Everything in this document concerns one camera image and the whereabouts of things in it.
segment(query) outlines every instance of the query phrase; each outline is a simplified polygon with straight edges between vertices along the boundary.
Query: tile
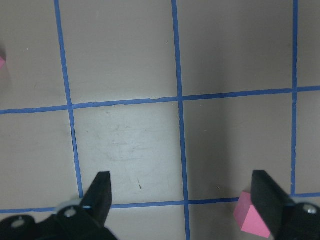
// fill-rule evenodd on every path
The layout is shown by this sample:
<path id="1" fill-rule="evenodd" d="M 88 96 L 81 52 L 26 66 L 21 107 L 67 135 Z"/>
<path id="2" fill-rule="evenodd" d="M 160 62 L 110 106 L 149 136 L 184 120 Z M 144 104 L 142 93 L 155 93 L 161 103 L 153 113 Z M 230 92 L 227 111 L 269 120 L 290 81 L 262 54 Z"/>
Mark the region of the tile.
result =
<path id="1" fill-rule="evenodd" d="M 0 221 L 12 217 L 12 216 L 20 216 L 20 215 L 29 215 L 32 216 L 35 220 L 36 223 L 40 223 L 44 220 L 46 220 L 48 217 L 50 217 L 50 215 L 52 214 L 52 212 L 48 211 L 48 212 L 24 212 L 24 213 L 15 213 L 15 214 L 0 214 Z"/>
<path id="2" fill-rule="evenodd" d="M 292 1 L 178 0 L 184 95 L 292 86 Z"/>
<path id="3" fill-rule="evenodd" d="M 76 109 L 84 190 L 110 171 L 113 204 L 183 200 L 176 102 Z"/>
<path id="4" fill-rule="evenodd" d="M 118 239 L 185 240 L 184 206 L 111 209 L 106 220 Z"/>
<path id="5" fill-rule="evenodd" d="M 300 92 L 297 102 L 296 193 L 318 193 L 320 92 Z"/>
<path id="6" fill-rule="evenodd" d="M 236 203 L 190 205 L 191 240 L 263 240 L 240 230 L 233 216 Z"/>
<path id="7" fill-rule="evenodd" d="M 320 85 L 320 2 L 300 1 L 298 12 L 298 61 L 299 86 Z"/>
<path id="8" fill-rule="evenodd" d="M 253 170 L 290 192 L 291 94 L 184 102 L 189 200 L 239 197 Z"/>
<path id="9" fill-rule="evenodd" d="M 79 197 L 68 111 L 0 115 L 0 209 Z"/>
<path id="10" fill-rule="evenodd" d="M 0 109 L 66 105 L 52 0 L 2 1 Z"/>
<path id="11" fill-rule="evenodd" d="M 60 3 L 74 103 L 177 95 L 170 0 Z"/>

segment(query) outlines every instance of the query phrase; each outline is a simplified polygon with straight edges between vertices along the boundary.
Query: grid line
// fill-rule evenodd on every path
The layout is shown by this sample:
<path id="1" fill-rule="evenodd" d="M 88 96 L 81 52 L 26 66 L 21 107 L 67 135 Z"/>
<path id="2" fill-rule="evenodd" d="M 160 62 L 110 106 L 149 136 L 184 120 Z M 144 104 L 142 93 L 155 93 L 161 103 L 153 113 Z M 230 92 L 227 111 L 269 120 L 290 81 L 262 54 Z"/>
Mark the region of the grid line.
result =
<path id="1" fill-rule="evenodd" d="M 290 197 L 294 198 L 317 198 L 320 197 L 320 192 L 313 193 L 300 193 L 291 194 Z M 189 200 L 188 205 L 207 205 L 207 204 L 222 204 L 222 203 L 236 203 L 238 197 L 230 198 L 216 198 L 216 199 L 203 199 L 203 200 Z M 184 206 L 185 201 L 160 201 L 160 202 L 139 202 L 139 203 L 126 203 L 126 204 L 113 204 L 112 209 L 130 209 L 130 208 L 149 208 L 149 207 L 165 207 L 165 206 Z M 18 208 L 18 209 L 0 209 L 0 214 L 21 214 L 21 213 L 44 213 L 52 212 L 55 207 L 42 207 L 42 208 Z"/>
<path id="2" fill-rule="evenodd" d="M 298 101 L 298 0 L 293 0 L 292 20 L 292 135 L 291 135 L 291 194 L 296 193 L 296 146 L 297 146 L 297 101 Z"/>
<path id="3" fill-rule="evenodd" d="M 320 86 L 297 87 L 298 93 L 317 92 L 317 91 L 320 91 Z M 292 93 L 293 93 L 292 88 L 279 88 L 279 89 L 212 93 L 212 94 L 202 94 L 202 95 L 201 94 L 187 95 L 187 96 L 182 96 L 182 100 L 196 101 L 196 100 L 210 100 L 210 99 L 239 98 L 239 97 L 260 96 L 260 95 L 292 94 Z M 157 99 L 141 98 L 141 99 L 128 99 L 128 100 L 117 100 L 117 101 L 75 103 L 75 104 L 72 104 L 72 109 L 99 108 L 99 107 L 109 107 L 109 106 L 116 106 L 116 105 L 155 104 L 155 103 L 167 103 L 167 102 L 178 102 L 178 97 L 169 96 L 169 97 L 162 97 Z M 3 109 L 3 110 L 0 110 L 0 115 L 36 114 L 36 113 L 55 112 L 55 111 L 63 111 L 63 110 L 68 110 L 68 106 L 60 105 L 60 106 L 46 106 L 46 107 L 36 107 L 36 108 Z"/>
<path id="4" fill-rule="evenodd" d="M 76 182 L 78 186 L 79 197 L 83 198 L 84 190 L 83 190 L 82 179 L 81 179 L 76 130 L 75 130 L 75 116 L 74 116 L 74 110 L 73 110 L 73 105 L 71 100 L 67 59 L 66 59 L 66 52 L 65 52 L 65 42 L 64 42 L 64 34 L 63 34 L 62 23 L 61 23 L 59 0 L 54 0 L 54 9 L 55 9 L 56 26 L 57 26 L 58 38 L 59 38 L 59 44 L 60 44 L 60 57 L 61 57 L 66 102 L 67 102 L 67 108 L 69 112 Z"/>
<path id="5" fill-rule="evenodd" d="M 184 102 L 183 102 L 184 99 L 183 99 L 183 89 L 182 89 L 177 0 L 171 0 L 171 5 L 172 5 L 172 20 L 173 20 L 173 35 L 174 35 L 176 86 L 177 86 L 177 96 L 178 96 L 177 100 L 178 100 L 179 131 L 180 131 L 185 239 L 190 240 L 190 215 L 189 215 L 188 176 L 187 176 L 186 139 L 185 139 Z"/>

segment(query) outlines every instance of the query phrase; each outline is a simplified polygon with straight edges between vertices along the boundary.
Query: scuff mark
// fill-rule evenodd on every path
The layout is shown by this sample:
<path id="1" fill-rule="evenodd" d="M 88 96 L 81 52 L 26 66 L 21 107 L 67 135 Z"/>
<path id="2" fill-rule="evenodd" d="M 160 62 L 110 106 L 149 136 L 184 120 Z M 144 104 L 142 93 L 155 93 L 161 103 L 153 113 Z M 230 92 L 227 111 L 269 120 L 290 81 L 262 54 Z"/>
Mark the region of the scuff mark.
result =
<path id="1" fill-rule="evenodd" d="M 137 178 L 137 180 L 138 180 L 139 188 L 142 189 L 142 186 L 140 184 L 139 178 Z"/>

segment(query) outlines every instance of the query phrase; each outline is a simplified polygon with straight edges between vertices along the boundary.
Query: floor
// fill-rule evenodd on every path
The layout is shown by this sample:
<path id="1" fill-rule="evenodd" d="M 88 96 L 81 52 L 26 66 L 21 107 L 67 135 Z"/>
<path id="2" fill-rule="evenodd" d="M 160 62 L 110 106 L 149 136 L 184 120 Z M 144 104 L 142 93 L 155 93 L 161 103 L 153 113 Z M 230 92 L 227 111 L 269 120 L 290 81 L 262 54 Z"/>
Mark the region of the floor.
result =
<path id="1" fill-rule="evenodd" d="M 0 3 L 0 219 L 110 171 L 120 240 L 260 240 L 255 169 L 320 204 L 317 0 Z"/>

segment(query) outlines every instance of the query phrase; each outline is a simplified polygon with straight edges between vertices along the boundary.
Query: pink block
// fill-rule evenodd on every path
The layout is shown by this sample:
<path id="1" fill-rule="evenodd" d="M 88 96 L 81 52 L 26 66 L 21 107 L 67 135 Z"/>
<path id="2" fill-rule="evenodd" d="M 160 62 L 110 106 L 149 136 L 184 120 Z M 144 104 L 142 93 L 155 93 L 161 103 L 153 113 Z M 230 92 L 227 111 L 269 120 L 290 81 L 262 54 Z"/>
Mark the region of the pink block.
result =
<path id="1" fill-rule="evenodd" d="M 242 192 L 233 213 L 241 231 L 269 238 L 270 231 L 251 202 L 251 194 Z"/>
<path id="2" fill-rule="evenodd" d="M 2 66 L 5 64 L 5 60 L 2 58 L 2 57 L 0 57 L 0 69 L 2 68 Z"/>

